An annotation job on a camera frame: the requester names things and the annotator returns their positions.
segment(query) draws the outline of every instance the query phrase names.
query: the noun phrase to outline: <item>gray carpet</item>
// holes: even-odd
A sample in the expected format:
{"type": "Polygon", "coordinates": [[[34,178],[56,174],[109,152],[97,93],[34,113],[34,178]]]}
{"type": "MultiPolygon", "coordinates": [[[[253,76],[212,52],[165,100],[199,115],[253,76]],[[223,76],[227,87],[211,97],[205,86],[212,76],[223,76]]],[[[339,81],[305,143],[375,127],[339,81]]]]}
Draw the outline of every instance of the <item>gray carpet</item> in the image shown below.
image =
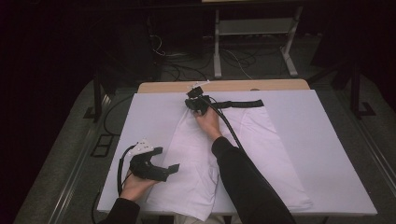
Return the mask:
{"type": "MultiPolygon", "coordinates": [[[[284,36],[260,37],[260,41],[264,40],[264,44],[259,45],[262,49],[257,52],[258,45],[246,39],[236,42],[224,40],[221,47],[231,51],[238,58],[248,57],[248,54],[244,52],[256,53],[254,58],[249,57],[241,61],[244,71],[252,78],[290,78],[278,52],[284,38],[284,36]]],[[[319,41],[320,38],[317,36],[296,37],[290,55],[300,78],[312,77],[321,70],[309,65],[319,41]]],[[[211,79],[213,78],[211,52],[209,48],[205,57],[197,59],[184,56],[172,58],[168,62],[199,68],[201,73],[211,79]]],[[[239,64],[231,60],[232,55],[227,51],[222,51],[221,55],[223,79],[248,79],[239,68],[239,64]]],[[[163,71],[160,81],[173,81],[177,79],[177,76],[181,80],[203,80],[202,74],[190,69],[178,71],[174,66],[165,66],[163,71]]],[[[373,158],[371,152],[373,146],[370,143],[374,142],[389,165],[396,167],[394,164],[396,152],[393,150],[396,148],[396,115],[383,101],[375,85],[367,78],[363,78],[361,100],[368,102],[377,115],[356,120],[348,109],[348,87],[343,91],[334,91],[330,87],[332,77],[333,74],[319,80],[311,88],[317,91],[348,157],[378,210],[378,215],[330,217],[327,223],[393,223],[396,220],[394,213],[396,199],[389,183],[384,178],[384,173],[373,158]],[[367,140],[367,136],[361,133],[361,127],[369,130],[373,141],[367,140]]],[[[109,112],[106,118],[107,129],[112,133],[121,132],[131,102],[131,98],[128,97],[132,97],[135,91],[134,89],[119,90],[112,95],[104,103],[104,115],[98,123],[92,123],[92,119],[83,118],[87,107],[93,104],[92,85],[88,85],[81,92],[15,223],[92,223],[92,203],[98,190],[105,183],[118,137],[114,138],[107,157],[94,158],[90,156],[90,153],[99,135],[106,133],[104,120],[107,112],[109,112]],[[75,166],[79,168],[78,172],[72,172],[75,166]],[[57,206],[59,200],[64,202],[64,206],[57,206]]],[[[106,214],[94,212],[96,220],[105,216],[106,214]]],[[[152,223],[156,219],[156,217],[146,217],[145,223],[152,223]]],[[[297,220],[298,223],[319,223],[322,217],[297,217],[297,220]]]]}

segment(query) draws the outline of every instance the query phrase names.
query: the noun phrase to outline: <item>black sleeve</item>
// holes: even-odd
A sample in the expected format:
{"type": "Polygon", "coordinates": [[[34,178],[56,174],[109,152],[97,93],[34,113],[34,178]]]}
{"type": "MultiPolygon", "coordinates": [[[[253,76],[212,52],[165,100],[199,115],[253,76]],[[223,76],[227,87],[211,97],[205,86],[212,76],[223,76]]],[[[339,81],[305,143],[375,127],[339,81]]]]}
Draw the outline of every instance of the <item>black sleeve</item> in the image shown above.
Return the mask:
{"type": "Polygon", "coordinates": [[[99,224],[135,224],[140,206],[132,201],[118,198],[105,220],[99,224]]]}
{"type": "Polygon", "coordinates": [[[295,223],[290,211],[261,175],[251,159],[225,137],[213,143],[220,177],[241,221],[248,223],[295,223]]]}

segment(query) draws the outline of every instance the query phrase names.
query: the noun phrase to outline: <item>person's right hand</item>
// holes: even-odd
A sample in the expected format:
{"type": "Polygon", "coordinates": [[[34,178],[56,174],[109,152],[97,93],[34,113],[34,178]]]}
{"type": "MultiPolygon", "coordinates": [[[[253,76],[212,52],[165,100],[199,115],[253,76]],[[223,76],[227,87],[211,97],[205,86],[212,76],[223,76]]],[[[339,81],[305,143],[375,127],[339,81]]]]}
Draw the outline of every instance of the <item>person's right hand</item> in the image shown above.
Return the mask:
{"type": "Polygon", "coordinates": [[[201,129],[215,141],[222,134],[219,128],[219,115],[209,107],[204,115],[194,112],[195,119],[201,129]]]}

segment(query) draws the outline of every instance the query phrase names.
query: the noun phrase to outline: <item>white cloth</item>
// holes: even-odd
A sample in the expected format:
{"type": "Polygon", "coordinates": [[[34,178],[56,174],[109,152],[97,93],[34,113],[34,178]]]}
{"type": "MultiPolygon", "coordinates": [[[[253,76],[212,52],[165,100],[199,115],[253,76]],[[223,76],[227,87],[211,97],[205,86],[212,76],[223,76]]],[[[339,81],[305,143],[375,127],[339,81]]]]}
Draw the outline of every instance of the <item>white cloth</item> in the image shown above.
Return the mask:
{"type": "Polygon", "coordinates": [[[181,215],[205,221],[215,201],[219,179],[211,142],[201,131],[190,110],[179,121],[162,167],[180,163],[178,172],[164,183],[156,184],[147,203],[181,215]]]}
{"type": "MultiPolygon", "coordinates": [[[[312,206],[265,107],[222,111],[246,153],[289,210],[312,206]]],[[[220,129],[236,146],[222,121],[220,129]]],[[[187,110],[177,125],[163,161],[163,167],[180,163],[179,171],[170,175],[167,182],[153,187],[148,203],[205,221],[213,208],[219,176],[216,158],[210,151],[211,143],[187,110]]]]}

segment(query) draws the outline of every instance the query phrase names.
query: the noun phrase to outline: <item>black strap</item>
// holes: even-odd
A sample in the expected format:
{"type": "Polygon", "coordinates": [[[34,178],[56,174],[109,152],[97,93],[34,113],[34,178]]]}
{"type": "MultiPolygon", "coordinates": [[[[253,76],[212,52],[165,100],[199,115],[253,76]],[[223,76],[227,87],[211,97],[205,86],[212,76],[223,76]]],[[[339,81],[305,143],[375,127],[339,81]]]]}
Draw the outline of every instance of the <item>black strap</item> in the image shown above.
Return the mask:
{"type": "Polygon", "coordinates": [[[264,106],[262,100],[257,101],[246,101],[246,102],[233,102],[233,101],[226,101],[226,102],[218,102],[214,103],[213,106],[215,108],[225,109],[228,107],[234,108],[252,108],[252,107],[261,107],[264,106]]]}

